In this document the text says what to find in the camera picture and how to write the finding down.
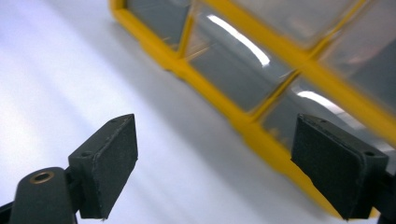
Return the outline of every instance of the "yellow rack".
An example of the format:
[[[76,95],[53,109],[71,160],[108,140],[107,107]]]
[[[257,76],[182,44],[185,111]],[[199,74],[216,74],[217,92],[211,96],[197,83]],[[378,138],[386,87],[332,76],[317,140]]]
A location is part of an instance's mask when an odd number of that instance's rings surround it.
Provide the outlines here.
[[[395,93],[396,78],[367,71],[394,69],[384,57],[396,52],[396,5],[293,2],[110,0],[110,8],[163,69],[185,79],[258,155],[336,215],[290,161],[289,120],[296,117],[288,113],[313,113],[381,150],[395,146],[396,102],[383,96]]]

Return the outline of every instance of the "yellow frame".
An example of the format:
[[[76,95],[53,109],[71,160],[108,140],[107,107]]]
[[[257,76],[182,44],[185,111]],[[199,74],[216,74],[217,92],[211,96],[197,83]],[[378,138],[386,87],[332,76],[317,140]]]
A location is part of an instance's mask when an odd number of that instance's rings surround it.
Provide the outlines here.
[[[297,76],[305,77],[374,133],[396,146],[396,136],[394,135],[396,133],[396,118],[382,109],[378,104],[371,101],[367,96],[349,86],[341,78],[334,75],[335,72],[332,69],[318,61],[318,56],[333,42],[336,33],[347,26],[363,8],[367,7],[373,1],[356,1],[349,8],[348,12],[344,14],[343,18],[313,48],[302,49],[286,37],[279,36],[270,26],[263,24],[262,21],[258,21],[232,1],[192,0],[192,8],[186,19],[178,51],[170,49],[143,22],[125,9],[125,0],[109,1],[114,17],[138,39],[147,54],[156,60],[163,69],[172,71],[176,76],[185,79],[186,82],[198,90],[198,92],[226,116],[235,129],[242,134],[247,144],[258,155],[281,174],[288,176],[329,213],[339,217],[330,203],[312,185],[310,179],[290,161],[290,152],[261,126],[262,117],[289,84]],[[247,113],[241,110],[193,69],[187,59],[184,58],[192,26],[194,25],[195,9],[197,4],[201,3],[215,9],[244,35],[249,36],[256,43],[264,46],[295,69],[254,111]],[[265,150],[262,146],[271,148],[271,150]]]

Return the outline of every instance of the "yellow organizer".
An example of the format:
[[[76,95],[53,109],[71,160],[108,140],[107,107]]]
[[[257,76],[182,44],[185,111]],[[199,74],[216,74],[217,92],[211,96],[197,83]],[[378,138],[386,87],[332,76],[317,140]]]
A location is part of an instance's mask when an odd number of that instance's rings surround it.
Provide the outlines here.
[[[389,153],[396,145],[396,2],[110,0],[114,17],[247,144],[331,214],[290,161],[297,113]]]

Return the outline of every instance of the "white surface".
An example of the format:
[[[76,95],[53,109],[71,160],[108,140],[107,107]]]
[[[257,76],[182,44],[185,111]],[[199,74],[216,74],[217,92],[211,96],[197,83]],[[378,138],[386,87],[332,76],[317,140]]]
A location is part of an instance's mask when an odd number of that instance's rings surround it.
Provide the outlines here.
[[[107,1],[3,0],[0,108],[0,204],[13,200],[25,175],[66,168],[105,122],[135,113],[139,161],[106,223],[345,223],[157,66]]]

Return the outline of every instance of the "glass pane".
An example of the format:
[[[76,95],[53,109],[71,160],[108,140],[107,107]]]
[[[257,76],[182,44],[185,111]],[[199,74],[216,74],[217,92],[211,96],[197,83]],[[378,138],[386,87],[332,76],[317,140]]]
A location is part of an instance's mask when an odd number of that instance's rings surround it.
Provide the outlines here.
[[[396,113],[396,1],[377,1],[323,58],[340,77]]]
[[[234,0],[304,47],[311,47],[339,20],[353,0]]]
[[[381,151],[394,151],[390,145],[302,78],[292,83],[278,104],[265,117],[262,126],[286,148],[291,149],[298,114],[326,119]]]
[[[172,49],[178,49],[191,0],[127,0],[126,6]]]
[[[245,111],[262,102],[290,72],[208,7],[197,14],[187,56],[197,71]]]

